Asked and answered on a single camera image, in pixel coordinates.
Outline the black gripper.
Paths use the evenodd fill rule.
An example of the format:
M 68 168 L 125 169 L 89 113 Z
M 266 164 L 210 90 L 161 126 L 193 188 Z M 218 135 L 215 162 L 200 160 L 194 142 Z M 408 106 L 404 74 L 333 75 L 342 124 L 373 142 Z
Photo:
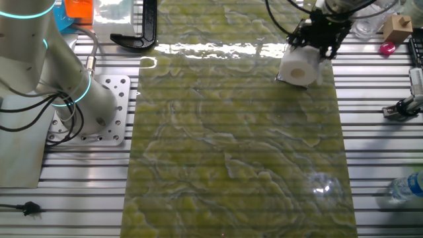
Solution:
M 347 17 L 324 17 L 321 10 L 313 9 L 309 18 L 301 21 L 299 28 L 287 37 L 287 41 L 290 46 L 297 48 L 319 40 L 320 59 L 331 60 L 336 57 L 351 26 L 352 21 Z

